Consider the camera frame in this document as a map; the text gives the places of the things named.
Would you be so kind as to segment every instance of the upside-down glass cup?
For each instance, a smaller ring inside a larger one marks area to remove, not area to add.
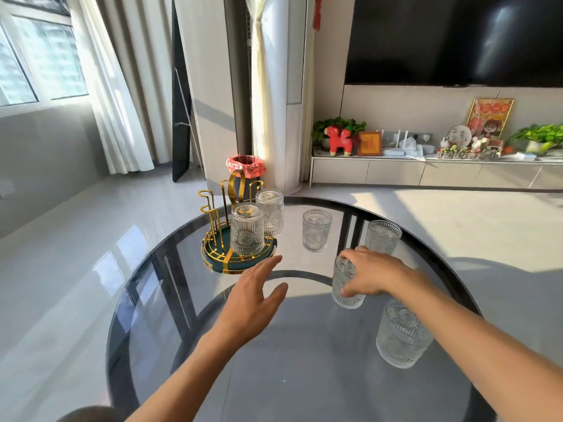
[[[336,256],[334,260],[334,274],[332,276],[332,298],[342,308],[355,309],[364,301],[365,295],[354,295],[351,298],[345,298],[340,294],[342,287],[355,276],[355,265],[348,259]]]
[[[303,213],[303,247],[308,251],[321,251],[327,246],[332,215],[324,210]]]
[[[240,203],[233,207],[231,249],[242,256],[252,256],[264,249],[264,213],[256,204]]]
[[[395,298],[385,305],[377,331],[377,351],[391,366],[408,369],[434,339],[409,308]]]
[[[393,254],[403,232],[400,227],[386,220],[372,220],[368,224],[365,246],[370,250]]]
[[[262,190],[256,194],[256,205],[264,212],[264,232],[275,237],[283,232],[283,194],[277,190]]]

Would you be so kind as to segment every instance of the red tassel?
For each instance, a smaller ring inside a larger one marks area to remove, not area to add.
[[[315,0],[315,20],[313,21],[313,29],[320,31],[320,6],[323,0]]]

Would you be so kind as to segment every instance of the window frame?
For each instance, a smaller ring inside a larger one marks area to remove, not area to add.
[[[31,53],[23,44],[23,38],[13,17],[23,17],[33,20],[57,23],[72,27],[70,16],[61,13],[53,13],[40,8],[23,6],[20,3],[11,3],[0,0],[0,22],[6,36],[11,43],[14,53],[18,58],[24,74],[37,97],[36,102],[21,103],[18,105],[7,105],[0,107],[0,118],[17,115],[20,113],[32,113],[57,106],[73,105],[89,101],[89,95],[69,96],[51,100],[48,95],[46,83],[43,81]]]

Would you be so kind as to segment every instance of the floor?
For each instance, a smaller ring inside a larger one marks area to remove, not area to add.
[[[112,176],[0,240],[0,414],[53,422],[107,404],[105,347],[124,283],[199,214],[197,170]],[[484,316],[563,365],[563,195],[314,186],[398,222],[456,270]]]

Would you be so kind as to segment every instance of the green plant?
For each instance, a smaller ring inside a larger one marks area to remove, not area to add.
[[[518,130],[510,136],[507,144],[511,145],[519,139],[547,143],[550,144],[549,147],[560,145],[563,143],[563,125],[550,124],[548,126],[538,126],[537,124],[532,124],[530,127]]]
[[[313,139],[313,145],[320,145],[320,141],[325,137],[324,129],[329,126],[336,126],[340,129],[348,129],[352,134],[357,134],[358,132],[363,132],[368,124],[364,121],[360,124],[356,123],[356,120],[346,120],[342,117],[336,117],[334,119],[328,119],[324,121],[316,121],[313,125],[313,131],[311,132],[311,137]]]

